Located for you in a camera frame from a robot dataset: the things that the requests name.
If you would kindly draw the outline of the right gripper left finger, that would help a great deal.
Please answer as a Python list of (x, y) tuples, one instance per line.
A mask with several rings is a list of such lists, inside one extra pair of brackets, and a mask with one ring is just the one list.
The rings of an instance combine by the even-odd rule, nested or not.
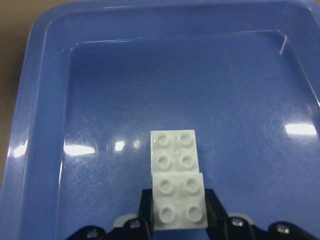
[(114, 227), (110, 232), (89, 225), (80, 228), (68, 237), (69, 240), (151, 240), (154, 230), (153, 192), (144, 189), (136, 217), (132, 217)]

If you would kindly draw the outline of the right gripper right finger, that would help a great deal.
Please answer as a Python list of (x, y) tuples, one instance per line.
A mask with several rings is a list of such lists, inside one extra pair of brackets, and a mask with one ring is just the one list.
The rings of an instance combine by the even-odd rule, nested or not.
[(276, 221), (260, 229), (241, 214), (227, 214), (215, 191), (206, 188), (207, 235), (210, 240), (314, 240), (315, 236), (297, 225)]

